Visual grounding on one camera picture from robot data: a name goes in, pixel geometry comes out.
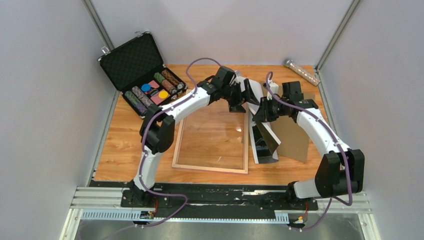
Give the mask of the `brown backing board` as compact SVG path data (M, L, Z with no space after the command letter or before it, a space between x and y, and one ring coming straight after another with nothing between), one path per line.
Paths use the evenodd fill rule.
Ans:
M291 117L280 116L270 123L270 128L280 140L276 149L279 157L307 162L310 138Z

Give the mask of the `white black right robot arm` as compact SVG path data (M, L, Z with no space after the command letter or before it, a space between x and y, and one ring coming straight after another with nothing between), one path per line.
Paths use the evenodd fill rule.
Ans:
M300 126L315 145L321 162L313 178L291 182L285 195L286 204L298 209L306 199L348 196L344 204L350 206L354 193L363 189L365 155L344 143L325 121L321 110L312 99L306 99L299 81L282 84L282 95L274 90L273 82L263 84L268 96L261 97L253 121L270 123L287 116Z

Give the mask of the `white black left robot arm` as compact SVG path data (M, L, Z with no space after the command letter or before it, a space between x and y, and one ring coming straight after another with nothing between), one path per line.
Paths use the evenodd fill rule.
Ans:
M140 206L153 201L153 187L160 159L174 142L176 125L195 111L219 100L228 103L231 113L245 113L244 103L259 105L251 84L236 72L220 66L215 75L197 83L193 90L176 101L148 108L140 128L141 159L130 191Z

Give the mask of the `Great Wall photo print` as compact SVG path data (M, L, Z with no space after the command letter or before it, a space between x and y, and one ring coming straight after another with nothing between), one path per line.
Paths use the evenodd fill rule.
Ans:
M249 137L253 159L256 164L272 164L279 161L277 148L281 144L280 139L271 129L268 122L254 121L253 117L258 112L258 104L248 103L249 112Z

